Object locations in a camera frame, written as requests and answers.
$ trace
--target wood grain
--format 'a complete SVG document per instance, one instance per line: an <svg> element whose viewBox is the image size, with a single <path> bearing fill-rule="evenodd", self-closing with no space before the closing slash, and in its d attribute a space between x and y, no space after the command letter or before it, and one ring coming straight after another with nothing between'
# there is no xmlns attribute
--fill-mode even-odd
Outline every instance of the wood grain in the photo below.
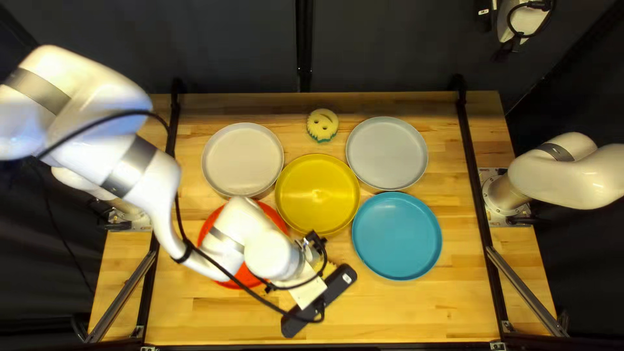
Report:
<svg viewBox="0 0 624 351"><path fill-rule="evenodd" d="M168 96L156 95L155 110L167 116ZM365 118L395 116L421 132L429 148L429 165L421 180L406 192L424 201L442 227L442 255L436 267L412 282L391 282L370 272L357 258L350 229L331 238L329 258L346 262L359 280L327 311L325 322L309 325L295 338L284 339L280 316L247 296L227 290L160 253L146 342L155 345L192 344L318 344L451 342L492 340L498 337L484 256L464 160L461 135L451 92L339 93L339 94L189 94L183 96L176 155L182 166L180 207L185 231L195 240L203 221L225 201L206 183L200 156L206 141L220 128L234 122L255 122L271 129L280 139L285 162L309 153L330 154L346 161L344 145L350 131ZM509 133L496 92L469 93L470 126L479 166L507 166L513 159ZM305 131L306 114L318 107L334 110L340 118L338 135L318 144ZM149 122L141 135L162 145L162 130ZM361 201L375 190L363 187ZM275 206L271 193L262 201ZM544 268L532 229L493 231L495 246L521 277L553 310ZM117 262L117 275L102 272L92 312L99 318L140 258L147 251L129 239L110 235L105 260L113 251L138 257ZM514 291L504 286L510 320L529 331L543 332L541 325ZM283 309L294 305L287 292L267 296ZM126 309L138 306L130 301ZM127 314L116 321L107 339L127 336L136 319Z"/></svg>

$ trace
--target mounting plate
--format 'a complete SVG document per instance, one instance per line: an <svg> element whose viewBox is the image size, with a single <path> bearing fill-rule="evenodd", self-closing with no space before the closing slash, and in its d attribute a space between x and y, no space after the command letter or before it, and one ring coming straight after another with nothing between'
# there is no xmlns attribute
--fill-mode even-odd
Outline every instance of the mounting plate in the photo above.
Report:
<svg viewBox="0 0 624 351"><path fill-rule="evenodd" d="M506 168L502 167L481 167L479 168L479 179L481 180L481 188L486 189L491 181L507 173ZM509 224L507 222L507 216L512 215L517 218L529 218L531 216L531 208L529 204L524 204L518 208L518 212L496 212L496 209L491 209L487 200L485 202L485 213L487 214L487 221L490 227L530 227L530 224Z"/></svg>

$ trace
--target smiley face sponge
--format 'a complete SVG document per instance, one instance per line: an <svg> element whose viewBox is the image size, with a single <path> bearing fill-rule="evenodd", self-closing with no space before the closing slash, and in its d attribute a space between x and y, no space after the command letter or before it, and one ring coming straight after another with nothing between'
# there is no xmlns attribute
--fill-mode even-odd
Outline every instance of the smiley face sponge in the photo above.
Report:
<svg viewBox="0 0 624 351"><path fill-rule="evenodd" d="M328 109L317 109L308 116L308 134L317 142L330 141L338 132L338 116Z"/></svg>

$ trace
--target yellow bowl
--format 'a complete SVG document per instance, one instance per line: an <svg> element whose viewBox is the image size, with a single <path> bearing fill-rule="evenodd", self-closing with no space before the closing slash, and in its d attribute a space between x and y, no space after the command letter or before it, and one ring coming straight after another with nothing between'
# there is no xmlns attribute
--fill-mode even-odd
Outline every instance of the yellow bowl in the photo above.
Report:
<svg viewBox="0 0 624 351"><path fill-rule="evenodd" d="M284 221L307 234L333 234L346 227L359 206L359 183L339 159L311 154L290 162L275 184L275 201Z"/></svg>

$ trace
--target white plate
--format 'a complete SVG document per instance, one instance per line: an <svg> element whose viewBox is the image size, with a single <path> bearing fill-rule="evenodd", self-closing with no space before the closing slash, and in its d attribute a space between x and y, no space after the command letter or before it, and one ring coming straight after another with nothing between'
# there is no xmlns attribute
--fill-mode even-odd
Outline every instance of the white plate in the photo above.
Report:
<svg viewBox="0 0 624 351"><path fill-rule="evenodd" d="M359 180L381 190L405 189L427 168L422 135L393 117L374 117L358 124L349 135L346 153Z"/></svg>
<svg viewBox="0 0 624 351"><path fill-rule="evenodd" d="M280 141L255 123L236 123L220 129L202 154L203 176L227 197L253 197L275 183L284 166Z"/></svg>

